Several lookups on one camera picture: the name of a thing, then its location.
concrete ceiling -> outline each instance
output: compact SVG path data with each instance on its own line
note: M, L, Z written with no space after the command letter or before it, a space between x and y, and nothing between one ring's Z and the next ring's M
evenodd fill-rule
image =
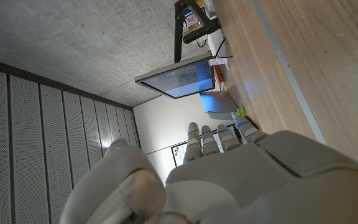
M175 1L0 0L0 62L137 106L159 94L134 77L173 63Z

white wall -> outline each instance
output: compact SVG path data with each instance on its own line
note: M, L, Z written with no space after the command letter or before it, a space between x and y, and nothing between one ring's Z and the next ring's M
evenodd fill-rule
M146 157L154 166L161 181L165 183L169 173L175 168L171 147L147 154Z
M187 128L192 121L197 123L200 130L204 125L214 130L219 124L232 123L231 120L209 118L204 113L199 94L176 100L159 96L134 107L134 115L140 145L145 154L187 141Z

wall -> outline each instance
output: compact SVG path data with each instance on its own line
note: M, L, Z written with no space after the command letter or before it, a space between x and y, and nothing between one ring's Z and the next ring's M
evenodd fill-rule
M145 154L187 141L187 128L192 121L200 129L208 125L212 130L219 124L232 123L209 118L204 113L199 94L176 100L159 96L134 107L134 115L140 145Z
M0 72L0 221L59 223L76 183L119 138L138 146L133 113Z

paper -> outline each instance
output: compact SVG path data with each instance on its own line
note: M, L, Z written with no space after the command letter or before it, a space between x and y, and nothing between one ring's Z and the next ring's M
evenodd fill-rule
M227 58L216 58L216 59L210 59L209 66L212 65L227 65Z

robotic hand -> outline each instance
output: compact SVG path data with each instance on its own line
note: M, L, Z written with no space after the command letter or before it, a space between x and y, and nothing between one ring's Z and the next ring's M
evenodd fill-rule
M123 139L75 186L60 223L358 223L358 164L289 131L234 120L218 135L189 124L184 164L165 188L139 148Z

